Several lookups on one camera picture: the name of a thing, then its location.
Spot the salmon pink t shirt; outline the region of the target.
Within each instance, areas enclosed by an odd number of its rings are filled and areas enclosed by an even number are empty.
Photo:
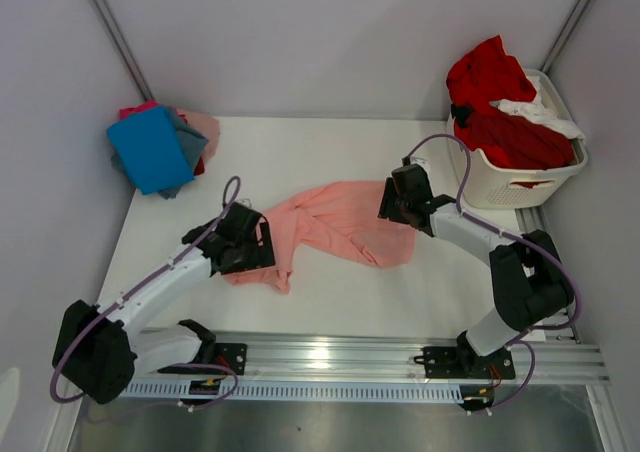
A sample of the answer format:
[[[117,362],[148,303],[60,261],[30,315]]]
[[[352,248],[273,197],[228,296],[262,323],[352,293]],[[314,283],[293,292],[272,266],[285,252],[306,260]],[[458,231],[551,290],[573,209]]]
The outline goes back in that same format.
[[[227,274],[233,286],[266,284],[290,292],[294,254],[306,245],[358,264],[390,268],[411,261],[416,231],[378,217],[383,181],[339,181],[308,189],[268,209],[275,264]]]

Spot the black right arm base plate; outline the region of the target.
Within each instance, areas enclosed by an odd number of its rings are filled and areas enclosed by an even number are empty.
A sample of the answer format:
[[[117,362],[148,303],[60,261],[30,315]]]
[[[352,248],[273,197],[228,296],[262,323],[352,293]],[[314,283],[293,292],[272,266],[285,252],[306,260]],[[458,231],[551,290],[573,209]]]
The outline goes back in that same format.
[[[501,348],[488,356],[477,356],[473,351],[453,346],[427,346],[413,357],[429,379],[502,378],[513,380],[516,371],[512,355]]]

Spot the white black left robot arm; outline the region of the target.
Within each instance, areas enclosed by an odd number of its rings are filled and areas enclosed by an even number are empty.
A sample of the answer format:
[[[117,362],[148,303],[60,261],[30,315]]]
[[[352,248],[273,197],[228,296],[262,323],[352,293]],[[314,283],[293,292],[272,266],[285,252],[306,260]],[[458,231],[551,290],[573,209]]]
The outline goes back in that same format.
[[[275,263],[269,222],[241,203],[188,233],[173,253],[139,283],[90,305],[83,300],[65,311],[52,358],[50,395],[64,397],[67,379],[98,404],[117,398],[133,378],[152,372],[235,376],[220,360],[221,347],[209,328],[183,319],[147,332],[148,323],[195,285],[215,275],[265,269]]]

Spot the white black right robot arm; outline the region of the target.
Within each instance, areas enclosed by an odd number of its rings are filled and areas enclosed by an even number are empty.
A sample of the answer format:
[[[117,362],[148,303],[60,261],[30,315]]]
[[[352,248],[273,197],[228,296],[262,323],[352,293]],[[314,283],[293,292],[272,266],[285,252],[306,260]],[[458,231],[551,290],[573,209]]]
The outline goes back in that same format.
[[[549,234],[502,230],[465,211],[453,197],[434,195],[417,164],[397,168],[386,179],[379,217],[453,244],[488,267],[494,306],[457,339],[455,363],[467,376],[480,375],[493,353],[575,300],[575,286]]]

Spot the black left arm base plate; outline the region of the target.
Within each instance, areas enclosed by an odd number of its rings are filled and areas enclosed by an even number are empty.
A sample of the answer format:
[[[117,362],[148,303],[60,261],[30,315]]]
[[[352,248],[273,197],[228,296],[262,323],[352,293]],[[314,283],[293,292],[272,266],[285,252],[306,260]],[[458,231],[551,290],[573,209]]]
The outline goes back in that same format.
[[[209,364],[232,370],[236,375],[243,376],[247,363],[248,345],[245,343],[216,343],[213,354],[209,359],[194,359],[187,366],[168,366],[158,370],[160,374],[197,375],[213,373],[227,375],[227,372],[208,368],[195,367],[195,364]]]

